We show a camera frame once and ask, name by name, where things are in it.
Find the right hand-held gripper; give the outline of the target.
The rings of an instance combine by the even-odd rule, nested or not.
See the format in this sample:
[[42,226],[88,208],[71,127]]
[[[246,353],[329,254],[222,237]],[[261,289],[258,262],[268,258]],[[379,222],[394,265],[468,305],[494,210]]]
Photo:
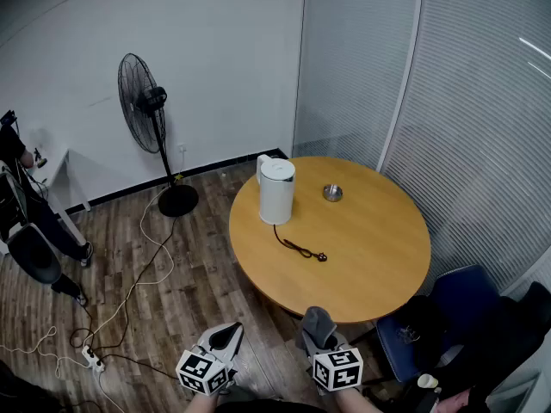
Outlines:
[[335,332],[335,351],[309,349],[311,338],[308,332],[300,329],[300,349],[312,364],[311,376],[325,391],[341,391],[354,388],[362,382],[363,360],[358,348],[349,348],[346,338]]

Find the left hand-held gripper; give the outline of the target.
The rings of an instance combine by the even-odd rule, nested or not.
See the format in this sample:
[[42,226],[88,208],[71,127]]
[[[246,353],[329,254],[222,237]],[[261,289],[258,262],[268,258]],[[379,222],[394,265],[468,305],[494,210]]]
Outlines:
[[191,350],[183,352],[176,365],[180,384],[208,397],[225,389],[237,373],[233,358],[239,351],[244,333],[240,322],[205,330]]

